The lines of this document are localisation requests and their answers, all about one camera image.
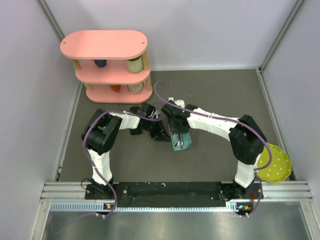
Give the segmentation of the black glasses case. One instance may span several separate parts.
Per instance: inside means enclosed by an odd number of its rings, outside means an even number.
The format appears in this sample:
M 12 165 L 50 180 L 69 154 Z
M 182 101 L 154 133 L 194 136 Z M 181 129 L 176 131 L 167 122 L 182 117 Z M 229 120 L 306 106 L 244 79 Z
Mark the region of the black glasses case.
M 132 136 L 141 135 L 143 130 L 141 128 L 130 129 L 130 134 Z

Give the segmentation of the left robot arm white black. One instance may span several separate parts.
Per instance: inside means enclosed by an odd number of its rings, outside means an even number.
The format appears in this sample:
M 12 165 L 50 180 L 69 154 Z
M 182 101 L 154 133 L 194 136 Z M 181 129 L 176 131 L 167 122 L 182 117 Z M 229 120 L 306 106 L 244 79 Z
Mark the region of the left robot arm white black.
M 97 109 L 81 134 L 84 153 L 92 165 L 92 177 L 86 187 L 86 199 L 114 199 L 110 151 L 118 132 L 129 130 L 132 136 L 149 132 L 152 140 L 170 141 L 159 117 L 160 112 L 148 103 L 133 106 L 128 112 Z

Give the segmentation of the thin black wire eyeglasses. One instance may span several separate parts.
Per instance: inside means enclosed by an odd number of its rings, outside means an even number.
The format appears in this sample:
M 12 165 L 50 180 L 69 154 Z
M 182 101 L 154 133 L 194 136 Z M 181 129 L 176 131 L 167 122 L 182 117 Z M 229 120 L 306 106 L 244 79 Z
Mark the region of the thin black wire eyeglasses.
M 176 150 L 184 150 L 187 148 L 182 134 L 177 134 L 174 137 L 173 146 Z

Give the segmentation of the blue grey glasses case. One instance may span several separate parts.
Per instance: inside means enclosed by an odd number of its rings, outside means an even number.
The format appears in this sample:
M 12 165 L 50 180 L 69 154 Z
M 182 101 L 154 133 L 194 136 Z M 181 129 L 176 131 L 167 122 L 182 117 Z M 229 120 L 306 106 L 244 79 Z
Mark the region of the blue grey glasses case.
M 171 144 L 174 151 L 184 151 L 192 146 L 192 138 L 187 133 L 170 133 Z

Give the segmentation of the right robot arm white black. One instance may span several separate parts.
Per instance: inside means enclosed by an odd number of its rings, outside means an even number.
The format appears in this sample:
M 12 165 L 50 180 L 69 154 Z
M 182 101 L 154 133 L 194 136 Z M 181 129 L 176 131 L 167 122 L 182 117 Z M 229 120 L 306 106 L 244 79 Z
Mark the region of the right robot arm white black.
M 188 104 L 185 108 L 173 101 L 161 108 L 175 134 L 189 129 L 203 130 L 230 142 L 233 155 L 238 160 L 232 184 L 219 187 L 220 198 L 226 201 L 245 198 L 252 191 L 255 170 L 264 150 L 267 138 L 249 115 L 227 118 Z

